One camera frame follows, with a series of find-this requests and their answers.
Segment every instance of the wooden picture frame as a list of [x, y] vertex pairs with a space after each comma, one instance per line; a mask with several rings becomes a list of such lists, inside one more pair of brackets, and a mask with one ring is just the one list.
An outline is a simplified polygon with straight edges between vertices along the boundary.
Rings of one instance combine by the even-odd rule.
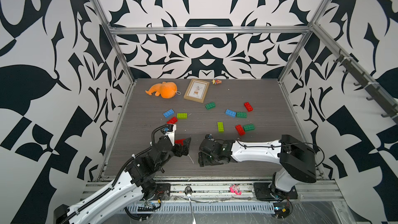
[[209, 89], [210, 82], [205, 82], [198, 79], [192, 79], [189, 83], [187, 91], [184, 94], [184, 99], [203, 103], [205, 101], [207, 89]]

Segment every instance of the toy brick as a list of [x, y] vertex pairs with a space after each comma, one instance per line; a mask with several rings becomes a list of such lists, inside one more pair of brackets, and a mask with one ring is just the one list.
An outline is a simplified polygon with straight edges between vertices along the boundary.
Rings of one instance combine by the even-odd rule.
[[245, 105], [245, 107], [246, 107], [248, 112], [251, 112], [253, 110], [253, 107], [251, 107], [249, 102], [244, 103], [244, 105]]
[[175, 124], [177, 121], [178, 121], [178, 119], [176, 117], [173, 117], [172, 119], [167, 121], [167, 124]]
[[238, 117], [238, 118], [247, 118], [248, 114], [245, 113], [245, 112], [237, 112], [236, 113], [236, 117]]
[[178, 119], [186, 119], [188, 117], [187, 113], [177, 113]]
[[185, 138], [184, 139], [177, 139], [177, 140], [174, 141], [174, 144], [184, 145], [184, 140], [185, 140]]
[[206, 104], [205, 107], [206, 107], [207, 110], [210, 110], [210, 109], [216, 107], [216, 103], [210, 102], [210, 103]]
[[236, 116], [236, 112], [231, 111], [229, 109], [226, 110], [225, 114], [228, 115], [228, 116], [231, 116], [233, 118], [235, 118], [235, 116]]
[[165, 118], [168, 118], [169, 116], [171, 116], [173, 114], [174, 114], [173, 109], [170, 109], [167, 112], [165, 112], [163, 115], [164, 115]]
[[224, 125], [222, 122], [217, 122], [217, 126], [218, 126], [218, 131], [219, 132], [223, 132], [224, 131]]
[[253, 124], [247, 124], [247, 125], [244, 125], [244, 126], [243, 126], [243, 129], [245, 130], [245, 132], [247, 132], [247, 131], [254, 130], [255, 127], [254, 127]]
[[239, 124], [236, 127], [236, 130], [238, 131], [239, 135], [243, 136], [246, 134], [246, 132], [243, 130], [242, 126]]

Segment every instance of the wall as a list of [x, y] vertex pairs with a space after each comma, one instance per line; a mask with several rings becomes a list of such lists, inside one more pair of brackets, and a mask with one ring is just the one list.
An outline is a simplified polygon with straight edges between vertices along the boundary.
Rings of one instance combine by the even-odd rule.
[[300, 33], [119, 35], [135, 78], [277, 78]]
[[88, 0], [0, 0], [2, 223], [80, 200], [129, 81]]
[[[397, 0], [333, 0], [321, 26], [395, 98]], [[326, 153], [357, 221], [398, 221], [398, 126], [313, 34], [284, 81], [307, 140]]]
[[[307, 25], [321, 0], [99, 0], [115, 27]], [[119, 36], [134, 77], [277, 78], [298, 34]]]

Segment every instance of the orange plush toy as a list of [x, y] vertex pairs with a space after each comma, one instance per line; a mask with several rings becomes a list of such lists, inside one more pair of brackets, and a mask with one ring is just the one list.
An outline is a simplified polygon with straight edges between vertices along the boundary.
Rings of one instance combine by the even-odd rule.
[[147, 94], [152, 95], [153, 92], [155, 96], [161, 95], [165, 99], [173, 98], [177, 92], [177, 85], [174, 82], [162, 82], [153, 85], [149, 91], [145, 91]]

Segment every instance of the red lego brick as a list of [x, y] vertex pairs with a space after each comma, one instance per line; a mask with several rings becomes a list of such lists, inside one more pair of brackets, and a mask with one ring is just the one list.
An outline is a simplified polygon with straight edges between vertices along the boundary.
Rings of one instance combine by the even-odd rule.
[[242, 126], [239, 124], [236, 127], [236, 130], [239, 132], [239, 135], [243, 136], [246, 134], [246, 132], [243, 130]]
[[179, 145], [183, 145], [185, 139], [177, 139], [174, 141], [174, 144], [179, 144]]
[[251, 112], [253, 110], [253, 107], [251, 107], [249, 102], [246, 102], [245, 104], [246, 109], [248, 110], [248, 112]]
[[172, 119], [167, 121], [167, 124], [175, 124], [177, 121], [178, 121], [178, 119], [176, 117], [173, 117]]

